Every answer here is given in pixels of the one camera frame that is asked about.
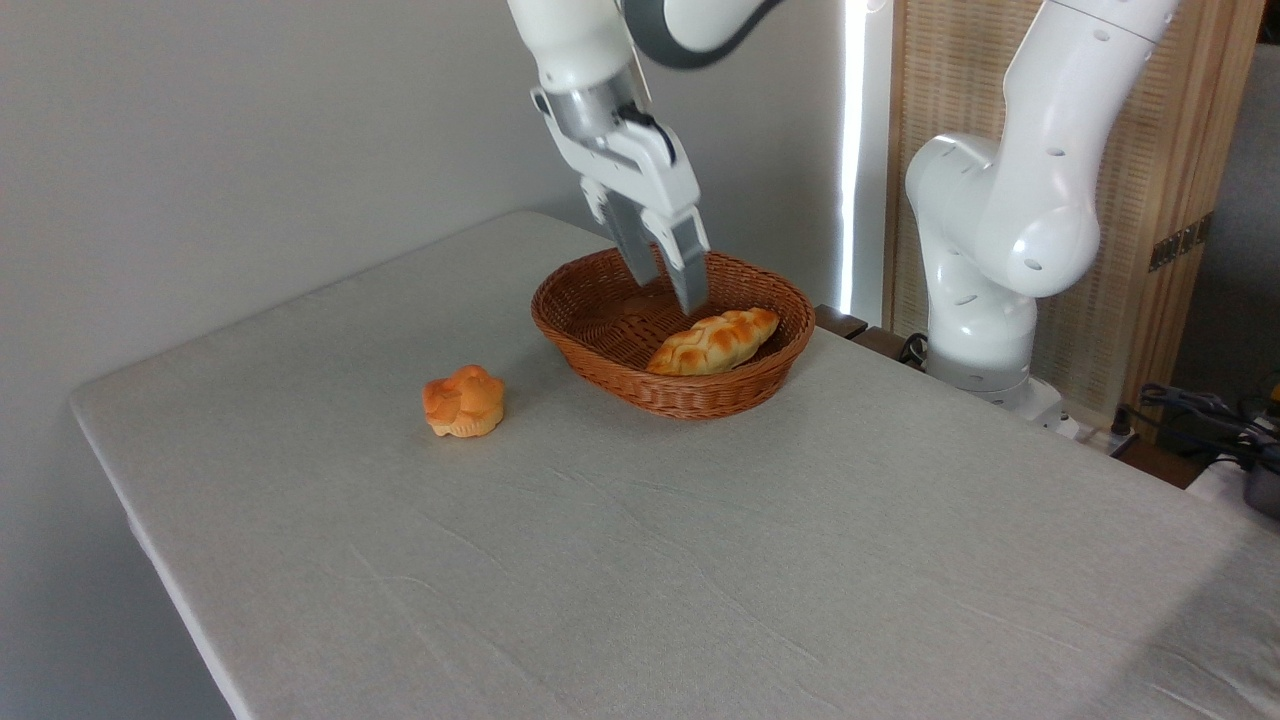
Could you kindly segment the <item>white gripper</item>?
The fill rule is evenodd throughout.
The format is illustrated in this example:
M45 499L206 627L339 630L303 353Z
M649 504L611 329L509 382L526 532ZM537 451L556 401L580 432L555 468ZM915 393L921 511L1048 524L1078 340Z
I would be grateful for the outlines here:
M558 123L561 109L553 96L532 88L531 99L561 156L582 177L591 214L614 242L635 283L645 286L659 277L646 229L660 247L682 311L692 315L703 307L709 293L705 255L710 245L696 208L700 187L675 132L628 102L617 109L617 123L604 135L573 138Z

